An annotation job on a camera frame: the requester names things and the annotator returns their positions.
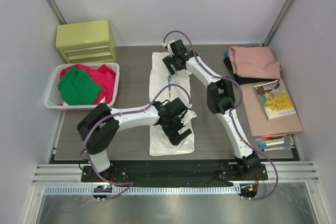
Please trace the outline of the white printed t shirt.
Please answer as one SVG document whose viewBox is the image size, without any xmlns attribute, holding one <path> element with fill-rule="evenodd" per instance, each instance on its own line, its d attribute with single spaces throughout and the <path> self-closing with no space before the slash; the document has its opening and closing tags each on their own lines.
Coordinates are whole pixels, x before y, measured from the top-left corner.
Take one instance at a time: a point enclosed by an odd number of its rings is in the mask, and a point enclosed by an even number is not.
<svg viewBox="0 0 336 224">
<path fill-rule="evenodd" d="M 152 54 L 152 69 L 149 76 L 149 100 L 154 100 L 158 92 L 166 85 L 169 85 L 156 100 L 163 102 L 180 98 L 188 108 L 191 108 L 192 105 L 189 103 L 188 98 L 191 94 L 191 73 L 187 70 L 181 70 L 171 75 L 163 62 L 163 59 L 168 55 L 168 52 L 154 52 Z M 189 154 L 194 151 L 194 133 L 183 139 L 179 145 L 174 146 L 159 125 L 150 127 L 149 154 L 151 156 Z"/>
</svg>

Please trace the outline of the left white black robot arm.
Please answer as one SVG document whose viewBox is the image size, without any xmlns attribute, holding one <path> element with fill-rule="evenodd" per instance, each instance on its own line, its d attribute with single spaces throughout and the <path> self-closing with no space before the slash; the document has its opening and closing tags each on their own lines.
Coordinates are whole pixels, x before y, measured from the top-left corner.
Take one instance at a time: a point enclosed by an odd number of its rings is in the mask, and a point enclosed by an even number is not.
<svg viewBox="0 0 336 224">
<path fill-rule="evenodd" d="M 170 143 L 179 145 L 191 136 L 188 126 L 196 113 L 180 98 L 173 101 L 153 101 L 130 109 L 111 109 L 105 103 L 97 105 L 77 124 L 83 142 L 80 153 L 86 153 L 92 167 L 82 172 L 82 182 L 113 181 L 115 175 L 107 154 L 107 148 L 118 132 L 139 126 L 158 126 Z"/>
</svg>

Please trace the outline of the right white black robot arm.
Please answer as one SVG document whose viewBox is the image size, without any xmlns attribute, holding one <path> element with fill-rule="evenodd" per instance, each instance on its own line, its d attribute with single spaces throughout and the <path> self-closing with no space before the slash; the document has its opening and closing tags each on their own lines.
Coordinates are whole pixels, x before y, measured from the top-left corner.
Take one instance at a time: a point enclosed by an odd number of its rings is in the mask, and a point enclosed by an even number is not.
<svg viewBox="0 0 336 224">
<path fill-rule="evenodd" d="M 169 52 L 163 62 L 170 74 L 186 70 L 207 88 L 208 109 L 218 117 L 226 130 L 234 150 L 239 175 L 242 178 L 254 177 L 261 162 L 237 116 L 233 89 L 233 85 L 237 83 L 213 71 L 195 51 L 187 50 L 181 40 L 164 42 L 163 47 Z"/>
</svg>

